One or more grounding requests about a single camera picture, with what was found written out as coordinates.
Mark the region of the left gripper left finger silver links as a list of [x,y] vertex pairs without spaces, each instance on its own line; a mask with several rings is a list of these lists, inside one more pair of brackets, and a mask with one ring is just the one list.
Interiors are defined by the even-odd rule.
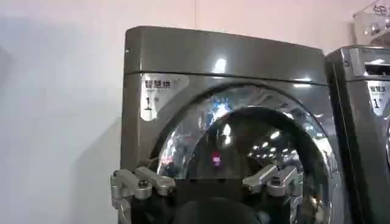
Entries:
[[175,188],[175,179],[160,175],[145,166],[137,167],[134,171],[115,170],[110,175],[110,192],[112,206],[118,211],[118,223],[132,222],[129,197],[147,200],[151,198],[153,189],[158,195],[167,197]]

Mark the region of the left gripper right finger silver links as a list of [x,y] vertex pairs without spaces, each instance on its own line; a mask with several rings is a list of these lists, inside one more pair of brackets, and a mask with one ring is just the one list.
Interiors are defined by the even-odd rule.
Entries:
[[249,204],[256,210],[261,223],[297,222],[303,200],[303,173],[295,166],[279,169],[267,165],[256,174],[245,177],[243,186],[253,199]]

